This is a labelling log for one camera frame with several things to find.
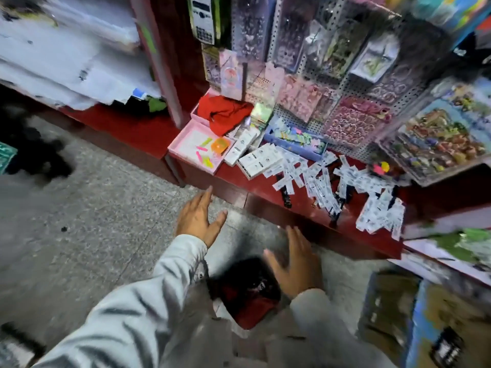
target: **sleeve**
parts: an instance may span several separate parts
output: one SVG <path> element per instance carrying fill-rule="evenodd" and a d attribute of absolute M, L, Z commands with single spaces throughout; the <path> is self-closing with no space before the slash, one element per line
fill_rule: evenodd
<path fill-rule="evenodd" d="M 153 277 L 108 294 L 85 323 L 46 354 L 36 368 L 157 368 L 207 247 L 179 235 L 158 260 Z"/>
<path fill-rule="evenodd" d="M 291 302 L 290 309 L 322 363 L 347 368 L 396 367 L 383 352 L 348 331 L 323 290 L 304 291 Z"/>

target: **speckled tile floor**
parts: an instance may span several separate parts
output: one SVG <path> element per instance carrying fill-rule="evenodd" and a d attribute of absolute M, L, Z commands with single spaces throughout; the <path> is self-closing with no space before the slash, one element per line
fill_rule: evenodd
<path fill-rule="evenodd" d="M 46 138 L 61 137 L 76 171 L 41 187 L 24 175 L 0 177 L 0 324 L 14 322 L 52 347 L 81 325 L 115 286 L 148 276 L 169 245 L 184 201 L 179 188 L 74 138 L 40 118 Z M 264 248 L 285 253 L 284 230 L 215 198 L 211 218 L 229 209 L 206 256 L 210 274 Z M 332 240 L 342 240 L 333 233 Z M 368 279 L 384 261 L 352 261 L 323 248 L 325 285 L 352 333 Z"/>

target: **pink box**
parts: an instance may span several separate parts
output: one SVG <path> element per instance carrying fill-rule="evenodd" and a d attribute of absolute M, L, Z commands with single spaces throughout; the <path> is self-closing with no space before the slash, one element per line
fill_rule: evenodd
<path fill-rule="evenodd" d="M 204 144 L 208 138 L 211 138 L 211 140 L 207 144 Z M 226 138 L 230 141 L 230 146 L 222 155 L 213 153 L 210 148 L 212 142 L 218 138 Z M 215 174 L 218 167 L 223 162 L 228 150 L 234 143 L 234 139 L 217 136 L 208 126 L 193 118 L 169 145 L 169 152 L 207 173 Z M 209 159 L 208 165 L 203 162 L 206 158 Z"/>
<path fill-rule="evenodd" d="M 206 94 L 210 94 L 211 97 L 216 97 L 220 95 L 219 92 L 217 92 L 215 89 L 212 88 L 209 88 Z M 191 112 L 191 118 L 203 125 L 206 125 L 207 127 L 210 127 L 210 122 L 208 120 L 198 116 L 198 106 L 199 104 L 197 103 L 196 106 L 193 108 L 193 111 Z"/>

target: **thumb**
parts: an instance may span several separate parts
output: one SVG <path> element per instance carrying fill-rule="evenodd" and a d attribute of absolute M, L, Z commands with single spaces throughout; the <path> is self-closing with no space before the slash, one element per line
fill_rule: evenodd
<path fill-rule="evenodd" d="M 278 281 L 279 285 L 282 286 L 283 282 L 286 280 L 287 272 L 283 267 L 281 267 L 273 252 L 265 249 L 263 253 L 267 264 L 271 267 L 271 270 L 273 271 L 276 281 Z"/>
<path fill-rule="evenodd" d="M 215 222 L 213 222 L 210 226 L 208 226 L 208 229 L 206 230 L 206 234 L 205 234 L 205 240 L 204 240 L 208 248 L 211 247 L 212 244 L 215 242 L 215 239 L 220 233 L 221 228 L 224 226 L 225 221 L 227 219 L 227 214 L 228 212 L 226 210 L 220 212 Z"/>

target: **person's left hand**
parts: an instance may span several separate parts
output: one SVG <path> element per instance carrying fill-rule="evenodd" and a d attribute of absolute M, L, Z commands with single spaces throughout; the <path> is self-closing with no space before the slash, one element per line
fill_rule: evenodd
<path fill-rule="evenodd" d="M 227 219 L 227 210 L 221 211 L 215 222 L 208 222 L 208 206 L 212 198 L 212 187 L 196 194 L 184 205 L 179 217 L 175 235 L 193 235 L 211 247 Z"/>

